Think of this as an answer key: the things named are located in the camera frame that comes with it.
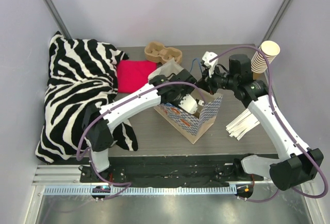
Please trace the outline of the checkered paper takeout bag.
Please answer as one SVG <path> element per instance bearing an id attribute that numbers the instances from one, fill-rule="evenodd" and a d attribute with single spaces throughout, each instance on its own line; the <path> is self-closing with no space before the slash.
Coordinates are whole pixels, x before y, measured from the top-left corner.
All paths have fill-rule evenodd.
<path id="1" fill-rule="evenodd" d="M 148 79 L 151 80 L 158 75 L 167 77 L 168 81 L 189 82 L 193 85 L 197 82 L 186 69 L 173 59 L 152 72 Z M 194 144 L 214 124 L 223 95 L 219 93 L 212 95 L 202 89 L 194 88 L 191 96 L 205 102 L 204 106 L 193 115 L 170 103 L 159 104 L 154 109 L 185 136 L 190 143 Z"/>

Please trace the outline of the white straws pile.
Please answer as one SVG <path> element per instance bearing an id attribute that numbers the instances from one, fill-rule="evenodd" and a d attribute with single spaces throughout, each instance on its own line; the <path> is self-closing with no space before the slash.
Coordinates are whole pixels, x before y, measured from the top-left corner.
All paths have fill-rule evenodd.
<path id="1" fill-rule="evenodd" d="M 245 109 L 239 116 L 226 126 L 230 137 L 240 140 L 246 133 L 260 124 L 257 117 L 249 109 Z"/>

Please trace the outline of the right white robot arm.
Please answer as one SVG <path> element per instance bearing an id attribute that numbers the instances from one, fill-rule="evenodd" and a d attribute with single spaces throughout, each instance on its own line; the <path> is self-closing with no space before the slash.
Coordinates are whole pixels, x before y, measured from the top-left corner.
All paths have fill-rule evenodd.
<path id="1" fill-rule="evenodd" d="M 261 80 L 253 78 L 251 61 L 245 54 L 229 57 L 229 69 L 221 71 L 218 56 L 205 52 L 202 57 L 205 70 L 197 86 L 215 94 L 218 89 L 231 90 L 234 96 L 257 118 L 274 144 L 278 158 L 270 159 L 249 155 L 233 167 L 238 180 L 245 180 L 251 174 L 271 179 L 281 191 L 313 180 L 317 167 L 323 161 L 320 149 L 311 149 L 283 117 L 268 87 Z"/>

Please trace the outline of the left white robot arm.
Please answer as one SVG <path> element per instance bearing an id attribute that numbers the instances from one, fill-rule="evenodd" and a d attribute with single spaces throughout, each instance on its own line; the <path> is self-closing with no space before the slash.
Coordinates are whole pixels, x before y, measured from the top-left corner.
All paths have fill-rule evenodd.
<path id="1" fill-rule="evenodd" d="M 88 139 L 93 163 L 92 177 L 105 182 L 110 175 L 108 149 L 114 145 L 114 129 L 130 117 L 159 104 L 171 104 L 189 114 L 197 111 L 197 102 L 190 95 L 197 80 L 187 71 L 149 75 L 148 83 L 134 93 L 105 105 L 87 107 L 82 123 L 83 137 Z"/>

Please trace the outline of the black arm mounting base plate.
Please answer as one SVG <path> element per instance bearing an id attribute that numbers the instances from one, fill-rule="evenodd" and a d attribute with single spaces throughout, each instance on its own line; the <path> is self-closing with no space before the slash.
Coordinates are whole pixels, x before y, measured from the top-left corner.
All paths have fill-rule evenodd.
<path id="1" fill-rule="evenodd" d="M 190 155 L 112 157 L 110 167 L 98 177 L 90 165 L 79 166 L 81 183 L 103 179 L 118 186 L 178 188 L 223 187 L 231 182 L 262 181 L 239 169 L 242 155 Z"/>

